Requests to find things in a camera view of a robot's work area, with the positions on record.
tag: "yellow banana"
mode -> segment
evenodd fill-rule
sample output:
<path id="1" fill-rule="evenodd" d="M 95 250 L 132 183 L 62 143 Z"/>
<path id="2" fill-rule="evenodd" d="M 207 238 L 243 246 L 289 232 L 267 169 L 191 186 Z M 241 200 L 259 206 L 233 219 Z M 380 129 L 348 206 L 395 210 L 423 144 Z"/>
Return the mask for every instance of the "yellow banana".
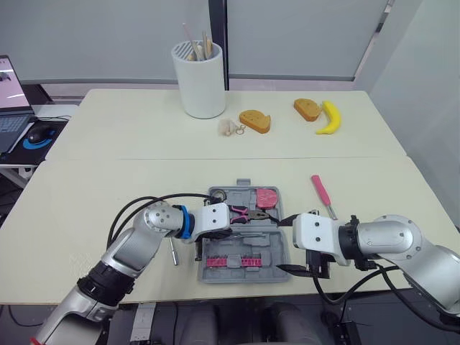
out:
<path id="1" fill-rule="evenodd" d="M 316 131 L 316 134 L 333 134 L 340 127 L 340 111 L 330 101 L 323 102 L 323 110 L 329 118 L 329 124 Z"/>

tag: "toolbox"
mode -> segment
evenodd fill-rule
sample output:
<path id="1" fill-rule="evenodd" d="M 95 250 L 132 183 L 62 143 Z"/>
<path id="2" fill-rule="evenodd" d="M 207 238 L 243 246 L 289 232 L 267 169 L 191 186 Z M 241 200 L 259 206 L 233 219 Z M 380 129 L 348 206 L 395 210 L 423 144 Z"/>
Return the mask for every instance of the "toolbox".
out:
<path id="1" fill-rule="evenodd" d="M 198 279 L 206 283 L 288 281 L 290 275 L 276 267 L 289 263 L 284 232 L 277 228 L 277 220 L 282 219 L 278 189 L 251 186 L 249 179 L 238 179 L 236 186 L 209 188 L 209 195 L 225 198 L 232 234 L 203 239 Z M 261 202 L 261 196 L 271 200 Z"/>

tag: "bread slice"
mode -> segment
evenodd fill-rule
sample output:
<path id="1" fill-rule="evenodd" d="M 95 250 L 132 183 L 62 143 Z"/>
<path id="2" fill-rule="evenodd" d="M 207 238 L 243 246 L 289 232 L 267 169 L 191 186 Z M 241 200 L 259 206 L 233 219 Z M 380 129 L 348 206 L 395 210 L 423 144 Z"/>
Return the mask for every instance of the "bread slice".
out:
<path id="1" fill-rule="evenodd" d="M 315 121 L 321 113 L 321 107 L 311 99 L 306 98 L 296 99 L 294 108 L 307 121 Z"/>
<path id="2" fill-rule="evenodd" d="M 270 130 L 270 115 L 265 116 L 258 110 L 246 110 L 240 113 L 239 120 L 242 124 L 251 127 L 259 133 L 267 133 Z"/>

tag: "computer mouse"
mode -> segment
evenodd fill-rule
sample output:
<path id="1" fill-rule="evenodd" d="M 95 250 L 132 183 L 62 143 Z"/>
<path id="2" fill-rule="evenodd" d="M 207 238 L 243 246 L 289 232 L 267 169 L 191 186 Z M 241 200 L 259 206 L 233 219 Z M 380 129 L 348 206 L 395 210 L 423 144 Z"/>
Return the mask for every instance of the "computer mouse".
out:
<path id="1" fill-rule="evenodd" d="M 49 124 L 35 124 L 27 133 L 27 139 L 30 144 L 37 144 L 51 138 L 52 132 Z"/>

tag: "cable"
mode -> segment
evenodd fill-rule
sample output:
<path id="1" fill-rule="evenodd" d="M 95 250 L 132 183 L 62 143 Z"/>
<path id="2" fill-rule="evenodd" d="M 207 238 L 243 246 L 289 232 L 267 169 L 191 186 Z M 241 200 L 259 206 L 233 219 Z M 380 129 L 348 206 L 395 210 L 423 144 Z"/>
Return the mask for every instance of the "cable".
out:
<path id="1" fill-rule="evenodd" d="M 268 214 L 268 219 L 271 220 L 271 221 L 274 221 L 277 225 L 280 223 L 280 220 L 275 218 L 274 216 L 272 216 L 271 214 L 269 214 L 265 208 L 261 208 L 262 212 L 265 212 L 266 214 Z"/>
<path id="2" fill-rule="evenodd" d="M 120 235 L 120 233 L 123 231 L 123 228 L 128 224 L 128 222 L 134 217 L 136 216 L 136 214 L 138 212 L 140 212 L 142 209 L 152 205 L 153 203 L 157 203 L 159 201 L 163 201 L 163 200 L 166 200 L 166 199 L 171 199 L 171 198 L 181 198 L 181 197 L 184 197 L 184 196 L 189 196 L 189 197 L 194 197 L 194 198 L 205 198 L 205 199 L 208 199 L 208 198 L 211 198 L 209 195 L 206 195 L 206 194 L 199 194 L 199 193 L 176 193 L 176 194 L 170 194 L 170 195 L 164 195 L 160 198 L 155 198 L 154 200 L 152 201 L 149 201 L 148 203 L 145 203 L 143 204 L 142 206 L 136 208 L 134 211 L 132 211 L 128 217 L 123 221 L 123 223 L 121 223 L 120 227 L 118 228 L 118 230 L 116 230 L 116 233 L 114 235 L 114 237 L 112 238 L 112 241 L 111 243 L 114 243 L 114 241 L 116 240 L 116 238 Z"/>
<path id="3" fill-rule="evenodd" d="M 18 185 L 16 183 L 13 183 L 9 178 L 5 178 L 3 175 L 0 175 L 0 178 L 8 182 L 10 185 L 13 186 L 13 188 L 18 188 Z"/>
<path id="4" fill-rule="evenodd" d="M 339 323 L 341 323 L 344 319 L 344 316 L 345 316 L 345 308 L 346 308 L 346 302 L 347 300 L 344 301 L 344 307 L 342 309 L 342 315 L 340 316 L 340 320 L 339 320 Z"/>
<path id="5" fill-rule="evenodd" d="M 394 271 L 398 270 L 398 266 L 390 266 L 390 267 L 384 267 L 383 271 L 388 272 L 388 271 Z M 373 277 L 376 277 L 378 275 L 382 274 L 382 272 L 375 271 L 371 273 L 370 275 L 367 275 L 366 277 L 362 278 L 359 282 L 357 282 L 355 285 L 353 285 L 350 290 L 348 290 L 346 293 L 344 293 L 342 296 L 337 298 L 336 300 L 330 299 L 327 294 L 324 293 L 323 289 L 321 288 L 321 285 L 319 284 L 318 281 L 318 276 L 313 275 L 313 282 L 315 283 L 316 290 L 318 291 L 319 295 L 328 303 L 331 305 L 337 305 L 337 304 L 342 304 L 345 300 L 351 297 L 351 295 L 356 291 L 361 285 L 363 285 L 366 281 L 372 279 Z"/>
<path id="6" fill-rule="evenodd" d="M 2 203 L 2 204 L 0 204 L 0 207 L 2 207 L 2 206 L 10 206 L 10 205 L 14 205 L 15 203 L 16 203 L 16 201 L 15 201 L 15 202 L 13 202 L 13 203 Z"/>
<path id="7" fill-rule="evenodd" d="M 67 117 L 70 117 L 72 119 L 71 115 L 61 115 L 61 116 L 39 117 L 37 120 L 38 121 L 52 121 L 52 119 L 61 119 L 64 121 L 69 121 L 69 119 L 66 119 Z"/>
<path id="8" fill-rule="evenodd" d="M 175 329 L 178 325 L 179 305 L 177 302 L 172 302 L 175 306 L 174 326 L 172 328 L 172 345 L 175 345 Z"/>
<path id="9" fill-rule="evenodd" d="M 412 304 L 410 304 L 409 300 L 404 297 L 404 295 L 393 285 L 392 281 L 390 280 L 390 277 L 388 277 L 387 270 L 380 264 L 377 264 L 377 266 L 380 268 L 380 272 L 382 273 L 383 280 L 387 283 L 388 287 L 393 291 L 393 293 L 396 295 L 397 298 L 406 306 L 410 311 L 412 311 L 416 316 L 418 316 L 420 319 L 425 321 L 428 325 L 435 327 L 437 329 L 441 329 L 443 331 L 448 331 L 448 332 L 460 332 L 460 327 L 455 327 L 455 326 L 449 326 L 449 325 L 443 325 L 442 323 L 435 322 L 426 316 L 424 316 L 419 310 L 415 309 Z"/>
<path id="10" fill-rule="evenodd" d="M 38 327 L 38 326 L 41 326 L 43 324 L 43 322 L 32 324 L 32 325 L 24 325 L 23 323 L 20 323 L 13 315 L 11 305 L 8 305 L 8 313 L 9 313 L 9 316 L 11 317 L 11 319 L 13 320 L 13 322 L 19 327 Z"/>
<path id="11" fill-rule="evenodd" d="M 135 203 L 138 203 L 139 201 L 143 201 L 143 200 L 154 200 L 155 197 L 154 196 L 142 196 L 141 198 L 136 198 L 134 199 L 133 201 L 130 201 L 128 202 L 119 212 L 118 214 L 116 215 L 114 221 L 112 222 L 112 225 L 110 226 L 110 231 L 109 231 L 109 236 L 107 238 L 107 249 L 110 247 L 110 245 L 113 243 L 113 241 L 115 239 L 112 239 L 113 235 L 114 235 L 114 230 L 115 230 L 115 226 L 116 226 L 116 223 L 118 223 L 118 220 L 120 219 L 121 215 L 123 214 L 123 212 L 125 212 L 131 205 L 134 205 Z"/>
<path id="12" fill-rule="evenodd" d="M 5 192 L 3 194 L 0 194 L 0 198 L 2 198 L 4 196 L 7 196 L 10 193 L 14 193 L 14 192 L 17 192 L 17 191 L 20 191 L 20 190 L 22 190 L 22 188 L 16 188 L 16 189 L 9 190 L 9 191 L 7 191 L 7 192 Z"/>
<path id="13" fill-rule="evenodd" d="M 114 222 L 112 223 L 112 226 L 110 228 L 110 232 L 109 232 L 109 237 L 107 239 L 107 248 L 109 248 L 111 246 L 112 243 L 114 243 L 114 241 L 117 239 L 117 237 L 120 235 L 120 233 L 123 231 L 123 228 L 128 224 L 128 222 L 134 217 L 136 216 L 136 214 L 138 212 L 140 212 L 142 209 L 152 205 L 153 203 L 157 203 L 159 201 L 163 201 L 163 200 L 166 200 L 166 199 L 171 199 L 171 198 L 181 198 L 181 197 L 194 197 L 194 198 L 205 198 L 205 199 L 211 199 L 212 197 L 209 196 L 209 195 L 206 195 L 206 194 L 200 194 L 200 193 L 176 193 L 176 194 L 169 194 L 169 195 L 164 195 L 160 198 L 156 198 L 154 196 L 144 196 L 144 197 L 141 197 L 141 198 L 138 198 L 138 199 L 134 199 L 133 201 L 129 202 L 128 204 L 125 205 L 125 207 L 123 207 L 120 212 L 116 215 L 116 218 L 114 219 Z M 137 203 L 141 200 L 146 200 L 146 199 L 153 199 L 151 201 L 149 201 L 148 203 L 144 203 L 143 205 L 141 205 L 140 207 L 136 208 L 134 211 L 132 211 L 126 218 L 125 220 L 121 223 L 121 225 L 119 226 L 119 228 L 116 230 L 115 234 L 114 234 L 114 229 L 115 229 L 115 225 L 116 223 L 118 222 L 118 220 L 120 219 L 121 215 L 123 214 L 123 212 L 125 212 L 125 210 L 128 209 L 128 207 L 130 207 L 131 205 L 133 205 L 134 203 Z"/>

